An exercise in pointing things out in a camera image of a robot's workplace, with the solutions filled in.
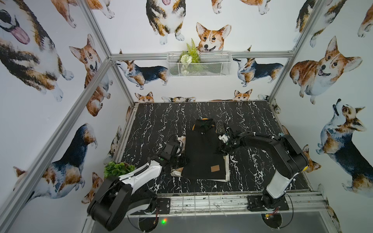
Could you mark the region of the cream tote bag yellow handles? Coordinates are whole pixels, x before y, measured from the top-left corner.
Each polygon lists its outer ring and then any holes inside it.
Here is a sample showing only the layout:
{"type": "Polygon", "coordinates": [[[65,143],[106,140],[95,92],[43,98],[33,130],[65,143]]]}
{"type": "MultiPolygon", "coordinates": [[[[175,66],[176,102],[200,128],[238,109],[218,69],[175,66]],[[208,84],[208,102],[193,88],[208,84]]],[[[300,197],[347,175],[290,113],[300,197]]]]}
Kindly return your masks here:
{"type": "MultiPolygon", "coordinates": [[[[225,134],[224,131],[219,132],[217,125],[216,125],[216,133],[217,133],[218,136],[220,134],[225,134]]],[[[180,137],[179,140],[181,140],[184,143],[184,148],[183,148],[183,151],[181,152],[181,153],[183,153],[183,152],[185,152],[186,135],[180,137]]],[[[227,154],[225,155],[224,159],[225,159],[225,166],[226,166],[226,180],[214,180],[214,181],[219,181],[219,182],[227,182],[227,181],[229,181],[229,158],[227,157],[227,154]]],[[[171,169],[171,176],[173,176],[173,177],[182,177],[181,176],[182,170],[183,170],[183,168],[180,168],[180,169],[171,169]]]]}

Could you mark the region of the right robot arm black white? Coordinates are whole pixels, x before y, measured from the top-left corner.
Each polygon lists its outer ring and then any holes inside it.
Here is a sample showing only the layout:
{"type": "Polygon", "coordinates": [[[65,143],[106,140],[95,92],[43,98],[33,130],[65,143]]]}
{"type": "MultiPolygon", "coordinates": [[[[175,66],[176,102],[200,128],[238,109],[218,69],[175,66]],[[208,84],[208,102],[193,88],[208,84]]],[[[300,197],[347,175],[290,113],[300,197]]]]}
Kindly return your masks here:
{"type": "Polygon", "coordinates": [[[256,132],[233,133],[230,128],[220,134],[220,151],[229,153],[240,147],[264,150],[272,158],[275,174],[262,193],[262,201],[274,205],[285,195],[292,180],[307,170],[309,161],[292,136],[273,136],[256,132]]]}

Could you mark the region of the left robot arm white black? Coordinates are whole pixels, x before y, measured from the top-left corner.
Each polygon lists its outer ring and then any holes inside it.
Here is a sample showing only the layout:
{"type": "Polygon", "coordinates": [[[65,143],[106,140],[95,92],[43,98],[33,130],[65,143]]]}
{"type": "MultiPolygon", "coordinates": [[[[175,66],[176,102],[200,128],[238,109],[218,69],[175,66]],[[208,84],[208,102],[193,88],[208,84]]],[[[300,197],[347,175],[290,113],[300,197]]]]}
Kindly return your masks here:
{"type": "Polygon", "coordinates": [[[87,214],[108,231],[117,228],[131,214],[158,214],[157,195],[141,188],[176,162],[183,145],[178,138],[169,139],[159,154],[149,158],[143,166],[125,175],[107,177],[90,202],[87,214]]]}

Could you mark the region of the black canvas tote bag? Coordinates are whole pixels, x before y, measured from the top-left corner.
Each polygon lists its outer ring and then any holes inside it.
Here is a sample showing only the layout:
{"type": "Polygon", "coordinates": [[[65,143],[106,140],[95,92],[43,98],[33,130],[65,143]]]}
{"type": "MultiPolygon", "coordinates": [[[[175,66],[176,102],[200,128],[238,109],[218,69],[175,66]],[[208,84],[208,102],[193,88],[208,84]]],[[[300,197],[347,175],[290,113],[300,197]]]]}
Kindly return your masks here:
{"type": "Polygon", "coordinates": [[[186,131],[185,158],[181,176],[191,180],[226,180],[225,153],[211,118],[197,119],[186,131]]]}

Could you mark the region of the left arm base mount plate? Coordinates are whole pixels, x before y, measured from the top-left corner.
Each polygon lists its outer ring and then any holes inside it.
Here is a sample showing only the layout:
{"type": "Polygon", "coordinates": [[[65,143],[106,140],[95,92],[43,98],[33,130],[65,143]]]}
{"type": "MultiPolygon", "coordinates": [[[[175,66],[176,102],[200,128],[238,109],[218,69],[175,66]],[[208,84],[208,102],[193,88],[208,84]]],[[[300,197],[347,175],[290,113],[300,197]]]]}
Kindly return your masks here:
{"type": "Polygon", "coordinates": [[[170,198],[157,198],[152,202],[151,214],[168,215],[170,213],[170,207],[170,198]]]}

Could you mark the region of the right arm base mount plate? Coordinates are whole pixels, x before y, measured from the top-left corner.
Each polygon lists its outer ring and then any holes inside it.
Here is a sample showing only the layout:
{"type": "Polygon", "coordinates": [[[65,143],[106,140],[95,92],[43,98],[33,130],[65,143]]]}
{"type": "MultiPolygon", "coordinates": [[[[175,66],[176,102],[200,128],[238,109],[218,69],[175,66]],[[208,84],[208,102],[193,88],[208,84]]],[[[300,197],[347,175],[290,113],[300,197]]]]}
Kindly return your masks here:
{"type": "Polygon", "coordinates": [[[247,197],[247,201],[247,210],[251,212],[289,210],[285,195],[278,199],[273,199],[270,195],[251,195],[247,197]]]}

